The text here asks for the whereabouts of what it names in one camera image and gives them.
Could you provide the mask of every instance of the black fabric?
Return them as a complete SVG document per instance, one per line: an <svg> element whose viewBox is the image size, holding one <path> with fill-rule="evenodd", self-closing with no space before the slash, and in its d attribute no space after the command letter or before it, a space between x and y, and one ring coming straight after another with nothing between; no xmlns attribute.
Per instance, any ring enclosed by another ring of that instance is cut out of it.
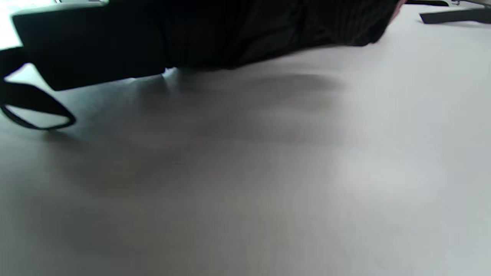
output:
<svg viewBox="0 0 491 276"><path fill-rule="evenodd" d="M150 76L170 67L231 69L312 46L377 42L397 2L115 0L59 4L15 14L12 19L24 45L24 57L7 51L2 58L34 63L54 90ZM0 97L24 108L67 115L49 95L48 100L31 87L3 82Z"/></svg>

